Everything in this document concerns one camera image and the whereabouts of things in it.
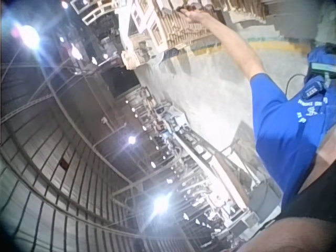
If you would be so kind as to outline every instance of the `light fixture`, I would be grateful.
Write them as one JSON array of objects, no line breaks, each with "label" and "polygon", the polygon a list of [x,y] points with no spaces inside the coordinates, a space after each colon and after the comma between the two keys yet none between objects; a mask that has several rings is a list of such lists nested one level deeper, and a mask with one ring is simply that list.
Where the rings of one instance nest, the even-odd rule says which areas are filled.
[{"label": "light fixture", "polygon": [[72,46],[72,50],[71,50],[71,54],[72,56],[76,59],[76,60],[81,60],[83,59],[82,54],[79,52],[79,50],[75,47],[74,44],[71,43]]},{"label": "light fixture", "polygon": [[95,65],[98,65],[98,62],[97,62],[97,60],[96,60],[96,58],[95,58],[95,57],[92,57],[92,60],[91,60],[91,62],[92,62],[93,64],[95,64]]},{"label": "light fixture", "polygon": [[23,43],[30,49],[37,49],[40,43],[40,36],[36,29],[29,25],[18,26],[17,28]]},{"label": "light fixture", "polygon": [[154,213],[155,214],[163,214],[168,210],[169,207],[169,199],[171,197],[171,193],[167,195],[161,195],[156,198],[154,201]]},{"label": "light fixture", "polygon": [[128,138],[128,143],[129,143],[129,144],[135,144],[136,140],[137,140],[136,137],[134,137],[134,136],[130,136],[130,137]]},{"label": "light fixture", "polygon": [[67,9],[69,7],[68,3],[64,1],[61,2],[61,5],[64,9]]},{"label": "light fixture", "polygon": [[187,216],[186,213],[183,213],[183,218],[184,218],[186,221],[189,221],[189,217]]}]

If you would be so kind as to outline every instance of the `skin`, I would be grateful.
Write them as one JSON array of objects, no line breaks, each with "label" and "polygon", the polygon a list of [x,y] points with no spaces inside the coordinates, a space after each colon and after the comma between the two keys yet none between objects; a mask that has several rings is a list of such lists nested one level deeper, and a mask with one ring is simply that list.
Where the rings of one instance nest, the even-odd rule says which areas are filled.
[{"label": "skin", "polygon": [[[265,73],[256,52],[233,30],[206,12],[181,9],[181,14],[191,23],[200,23],[209,29],[227,49],[227,53],[250,80]],[[317,151],[316,162],[299,193],[308,188],[334,162],[336,158],[336,126],[329,130]],[[333,224],[312,218],[287,218],[273,223],[244,244],[238,252],[272,251],[325,251],[334,240]]]}]

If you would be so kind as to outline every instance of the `ceiling light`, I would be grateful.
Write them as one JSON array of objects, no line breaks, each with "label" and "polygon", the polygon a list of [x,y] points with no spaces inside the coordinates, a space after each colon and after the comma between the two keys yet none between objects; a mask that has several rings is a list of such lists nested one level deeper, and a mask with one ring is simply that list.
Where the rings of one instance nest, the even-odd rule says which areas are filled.
[{"label": "ceiling light", "polygon": [[187,216],[186,213],[183,213],[183,218],[184,218],[186,221],[189,221],[189,217]]},{"label": "ceiling light", "polygon": [[97,62],[97,60],[96,60],[96,58],[95,58],[95,57],[92,57],[92,60],[91,60],[91,62],[92,62],[93,64],[95,64],[95,65],[98,65],[98,62]]},{"label": "ceiling light", "polygon": [[154,201],[154,213],[155,214],[163,214],[168,210],[169,207],[169,198],[171,197],[171,193],[167,195],[161,195]]},{"label": "ceiling light", "polygon": [[61,2],[61,5],[64,9],[67,9],[69,7],[68,3],[64,1]]},{"label": "ceiling light", "polygon": [[71,54],[72,56],[76,59],[76,60],[81,60],[83,59],[83,56],[82,54],[79,52],[79,50],[75,47],[74,44],[71,44],[72,45],[72,50],[71,50]]},{"label": "ceiling light", "polygon": [[129,138],[128,138],[128,143],[129,144],[135,144],[135,142],[136,142],[136,137],[134,137],[134,136],[130,136]]},{"label": "ceiling light", "polygon": [[30,49],[37,49],[40,43],[40,36],[36,29],[29,25],[18,26],[17,28],[23,43]]}]

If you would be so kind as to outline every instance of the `raised arm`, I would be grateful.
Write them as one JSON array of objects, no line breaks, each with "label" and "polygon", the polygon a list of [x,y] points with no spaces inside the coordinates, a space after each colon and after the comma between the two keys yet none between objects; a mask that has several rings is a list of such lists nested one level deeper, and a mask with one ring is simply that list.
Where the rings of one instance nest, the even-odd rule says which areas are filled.
[{"label": "raised arm", "polygon": [[188,11],[180,9],[189,22],[201,23],[209,29],[227,49],[235,63],[243,71],[244,75],[251,78],[260,73],[265,73],[263,63],[256,52],[233,30],[213,18],[209,13],[198,10]]}]

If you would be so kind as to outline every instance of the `hand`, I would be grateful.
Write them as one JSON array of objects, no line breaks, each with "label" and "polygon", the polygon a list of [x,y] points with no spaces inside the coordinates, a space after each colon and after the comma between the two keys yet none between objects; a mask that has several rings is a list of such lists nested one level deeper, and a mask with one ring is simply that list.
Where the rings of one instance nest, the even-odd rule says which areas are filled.
[{"label": "hand", "polygon": [[202,23],[205,19],[211,17],[208,12],[192,9],[186,6],[178,10],[189,23]]}]

